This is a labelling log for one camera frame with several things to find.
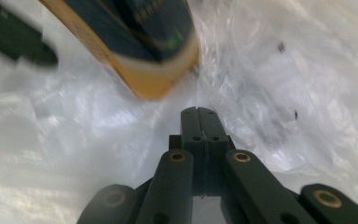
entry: white plastic bag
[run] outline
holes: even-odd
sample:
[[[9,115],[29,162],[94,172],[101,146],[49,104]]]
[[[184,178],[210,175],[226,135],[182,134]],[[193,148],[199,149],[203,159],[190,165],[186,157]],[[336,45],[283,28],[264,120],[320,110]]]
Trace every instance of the white plastic bag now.
[[[0,55],[0,223],[76,223],[99,189],[138,187],[193,105],[287,188],[358,203],[358,1],[189,0],[200,67],[160,102],[133,98],[37,1],[1,2],[43,27],[60,65]],[[195,199],[193,223],[224,223],[219,209]]]

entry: dark object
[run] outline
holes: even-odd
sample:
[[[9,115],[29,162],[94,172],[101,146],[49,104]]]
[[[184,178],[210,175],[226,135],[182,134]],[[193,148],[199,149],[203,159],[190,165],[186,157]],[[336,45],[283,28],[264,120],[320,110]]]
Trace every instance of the dark object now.
[[[57,64],[54,51],[33,27],[0,6],[0,51],[17,61],[21,56],[42,66]]]
[[[278,45],[278,50],[279,50],[280,53],[284,53],[285,47],[284,47],[283,42],[280,42],[280,43],[279,43],[279,45]]]
[[[191,197],[200,195],[222,197],[228,224],[358,223],[358,205],[336,189],[286,189],[253,153],[235,149],[212,110],[181,116],[182,134],[170,136],[154,178],[136,190],[101,190],[78,223],[189,224]]]

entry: black speck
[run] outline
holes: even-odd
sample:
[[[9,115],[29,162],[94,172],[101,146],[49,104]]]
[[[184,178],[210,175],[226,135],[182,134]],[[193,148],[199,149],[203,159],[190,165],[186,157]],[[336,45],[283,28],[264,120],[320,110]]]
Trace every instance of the black speck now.
[[[280,53],[284,53],[285,51],[285,47],[282,41],[278,44],[278,50]]]

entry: plastic wrap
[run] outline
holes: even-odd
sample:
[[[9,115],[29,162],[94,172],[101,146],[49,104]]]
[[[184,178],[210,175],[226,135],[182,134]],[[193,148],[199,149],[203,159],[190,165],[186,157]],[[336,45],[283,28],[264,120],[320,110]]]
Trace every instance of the plastic wrap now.
[[[135,99],[37,1],[1,2],[43,27],[60,65],[0,55],[0,223],[76,223],[102,187],[138,187],[192,105],[287,188],[324,183],[358,203],[358,1],[189,0],[200,66],[158,102]],[[218,210],[196,198],[193,223],[224,223]]]

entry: crumpled plastic sheet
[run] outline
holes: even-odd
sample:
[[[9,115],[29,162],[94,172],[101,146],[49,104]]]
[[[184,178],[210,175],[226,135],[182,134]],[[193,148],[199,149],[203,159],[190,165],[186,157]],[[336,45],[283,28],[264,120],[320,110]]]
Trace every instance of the crumpled plastic sheet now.
[[[358,203],[358,1],[189,0],[200,66],[158,102],[135,99],[39,2],[1,2],[43,28],[60,65],[0,54],[0,223],[76,223],[99,189],[138,187],[193,105],[287,188],[324,183]],[[193,223],[225,223],[218,202],[195,198]]]

